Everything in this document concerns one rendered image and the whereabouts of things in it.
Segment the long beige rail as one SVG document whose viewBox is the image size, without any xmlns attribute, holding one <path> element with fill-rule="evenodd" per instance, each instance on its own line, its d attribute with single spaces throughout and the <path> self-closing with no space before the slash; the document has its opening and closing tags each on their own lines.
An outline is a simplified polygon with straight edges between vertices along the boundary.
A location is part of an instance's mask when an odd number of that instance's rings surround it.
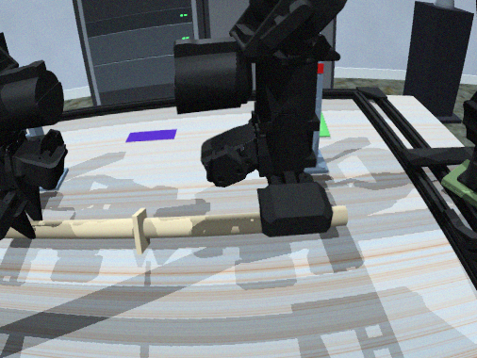
<svg viewBox="0 0 477 358">
<path fill-rule="evenodd" d="M 348 223 L 345 205 L 332 206 L 331 227 Z M 141 208 L 132 219 L 31 220 L 37 239 L 135 238 L 137 254 L 143 254 L 150 238 L 233 236 L 262 234 L 260 213 L 147 218 Z"/>
</svg>

